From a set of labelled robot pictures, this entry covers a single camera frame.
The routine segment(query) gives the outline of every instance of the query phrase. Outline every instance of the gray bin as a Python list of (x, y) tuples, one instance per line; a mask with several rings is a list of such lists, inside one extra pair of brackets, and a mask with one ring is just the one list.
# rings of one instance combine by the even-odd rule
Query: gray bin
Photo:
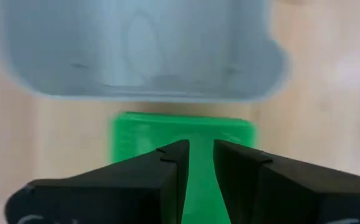
[(11, 74), (52, 96), (252, 101), (285, 80), (264, 0), (0, 0)]

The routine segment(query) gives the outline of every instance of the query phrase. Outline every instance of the green object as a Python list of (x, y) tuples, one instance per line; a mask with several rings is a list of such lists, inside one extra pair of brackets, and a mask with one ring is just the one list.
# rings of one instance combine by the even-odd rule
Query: green object
[(253, 147), (256, 129), (241, 119), (123, 113), (113, 121), (111, 161), (151, 152), (181, 139), (190, 141), (189, 178), (183, 224), (230, 224), (213, 164), (215, 139)]

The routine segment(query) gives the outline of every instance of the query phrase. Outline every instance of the light wooden surface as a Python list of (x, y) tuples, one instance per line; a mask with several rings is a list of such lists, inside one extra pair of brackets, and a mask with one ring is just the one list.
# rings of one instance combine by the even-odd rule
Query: light wooden surface
[(273, 36), (290, 54), (290, 80), (256, 105), (34, 98), (0, 64), (0, 223), (5, 199), (28, 180), (105, 165), (107, 121), (126, 110), (249, 119), (260, 128), (260, 149), (360, 174), (360, 1), (273, 4)]

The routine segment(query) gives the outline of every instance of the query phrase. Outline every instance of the black plastic part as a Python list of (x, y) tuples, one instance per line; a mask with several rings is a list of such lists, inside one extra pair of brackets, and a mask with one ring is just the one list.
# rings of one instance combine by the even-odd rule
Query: black plastic part
[(359, 176), (225, 141), (214, 164), (232, 223), (360, 224)]
[(189, 142), (60, 180), (34, 180), (6, 204), (8, 224), (181, 223)]

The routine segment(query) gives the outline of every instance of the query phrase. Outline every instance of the wooden table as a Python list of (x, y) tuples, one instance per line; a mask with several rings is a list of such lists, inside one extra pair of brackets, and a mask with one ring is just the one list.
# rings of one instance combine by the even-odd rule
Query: wooden table
[(119, 111), (244, 118), (259, 148), (360, 175), (360, 1), (274, 0), (272, 34), (288, 50), (290, 80), (264, 103), (59, 101), (15, 85), (0, 64), (0, 223), (28, 180), (107, 164), (108, 120)]

